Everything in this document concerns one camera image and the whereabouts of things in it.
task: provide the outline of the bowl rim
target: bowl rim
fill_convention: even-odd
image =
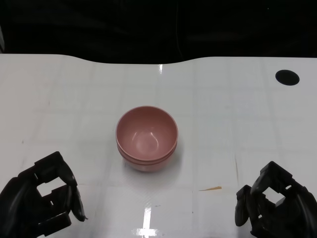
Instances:
[[[122,148],[122,146],[120,145],[120,143],[119,143],[119,141],[118,141],[117,130],[118,130],[118,125],[119,125],[119,123],[120,123],[121,120],[124,118],[124,116],[126,116],[129,112],[131,112],[131,111],[133,111],[133,110],[136,110],[136,109],[139,109],[139,108],[155,108],[155,109],[158,109],[158,110],[160,110],[160,111],[166,113],[166,114],[172,119],[172,121],[174,122],[174,124],[175,124],[175,126],[176,126],[176,139],[175,139],[175,142],[174,142],[173,146],[168,150],[167,153],[165,153],[164,155],[162,155],[162,156],[160,156],[160,157],[158,157],[158,158],[154,158],[154,159],[152,159],[152,160],[141,160],[141,159],[139,159],[139,158],[136,158],[136,157],[130,155],[129,153],[127,153],[127,152]],[[158,107],[154,107],[154,106],[139,106],[139,107],[135,107],[135,108],[132,108],[132,109],[128,110],[125,114],[122,115],[122,117],[120,117],[120,119],[119,119],[119,121],[118,121],[118,123],[117,123],[117,126],[116,126],[116,128],[115,128],[115,140],[116,140],[116,142],[117,142],[117,145],[120,147],[120,149],[121,149],[125,154],[127,154],[128,156],[130,156],[131,158],[133,158],[133,159],[135,159],[135,160],[137,160],[137,161],[149,161],[149,162],[151,162],[151,161],[156,161],[156,160],[159,160],[159,159],[165,157],[166,155],[168,155],[168,154],[173,150],[173,148],[177,145],[177,140],[178,140],[178,127],[177,127],[177,124],[176,124],[176,121],[174,120],[174,118],[173,118],[168,112],[166,112],[165,110],[163,110],[163,109],[161,109],[161,108],[158,108]]]
[[[170,159],[170,157],[172,156],[172,154],[170,154],[169,156],[167,156],[167,157],[166,157],[164,160],[162,160],[162,161],[156,162],[156,163],[154,163],[154,164],[142,165],[142,164],[138,164],[138,163],[136,163],[136,162],[130,161],[129,159],[127,159],[126,157],[124,157],[124,155],[122,155],[120,151],[119,151],[119,154],[123,157],[123,159],[124,159],[125,161],[128,161],[128,162],[130,162],[130,163],[132,163],[132,164],[134,164],[134,165],[139,165],[139,166],[151,166],[151,165],[154,165],[154,166],[155,166],[155,165],[158,165],[158,164],[163,163],[164,161]]]
[[[163,157],[161,160],[157,160],[157,161],[151,161],[149,162],[149,164],[145,164],[146,166],[147,165],[156,165],[156,164],[159,164],[163,161],[165,161],[166,159],[168,159],[169,157],[172,156],[172,154],[175,152],[176,148],[174,148],[168,155],[166,155],[165,157]],[[125,159],[125,160],[128,160],[130,161],[131,163],[133,164],[136,164],[136,165],[144,165],[144,164],[138,164],[138,163],[143,163],[144,161],[134,161],[132,158],[128,158],[129,156],[126,155],[119,147],[118,147],[118,152],[119,154]]]

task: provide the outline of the pink bowl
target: pink bowl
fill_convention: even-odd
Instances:
[[[119,151],[125,162],[130,165],[132,168],[142,171],[142,172],[156,172],[163,169],[171,160],[172,156],[169,155],[165,160],[158,162],[157,164],[152,165],[140,165],[129,161],[124,155]]]
[[[163,158],[159,159],[159,160],[155,160],[155,161],[137,161],[137,160],[134,160],[133,158],[131,158],[130,156],[126,155],[121,149],[120,147],[118,146],[118,151],[119,153],[122,155],[122,157],[125,159],[125,160],[128,160],[129,162],[131,163],[135,163],[135,164],[138,164],[138,165],[153,165],[153,164],[157,164],[157,163],[160,163],[164,160],[166,160],[168,157],[170,157],[174,151],[175,151],[176,147],[166,156],[164,156]]]
[[[162,109],[151,106],[128,111],[116,128],[118,148],[138,163],[164,161],[175,150],[177,137],[174,119]]]

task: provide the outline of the table surface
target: table surface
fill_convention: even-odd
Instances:
[[[252,237],[249,222],[234,224],[235,193],[269,161],[317,196],[316,68],[317,59],[125,65],[0,55],[0,189],[60,151],[89,219],[71,214],[73,224],[51,238]],[[277,82],[281,69],[296,72],[299,84]],[[141,105],[166,110],[179,128],[173,162],[154,174],[125,165],[115,143],[120,116]],[[200,191],[214,186],[222,189]]]

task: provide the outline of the black hole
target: black hole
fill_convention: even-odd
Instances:
[[[290,70],[280,70],[276,73],[275,78],[281,84],[293,86],[299,83],[299,76]]]

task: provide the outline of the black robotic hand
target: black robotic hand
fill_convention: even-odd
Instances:
[[[272,188],[284,195],[276,204],[263,192]],[[235,223],[250,218],[251,234],[257,238],[317,238],[317,203],[307,189],[274,162],[267,164],[252,187],[237,192]]]
[[[60,177],[66,185],[42,197],[37,186]],[[75,176],[59,152],[12,178],[0,194],[0,238],[48,236],[86,219]]]

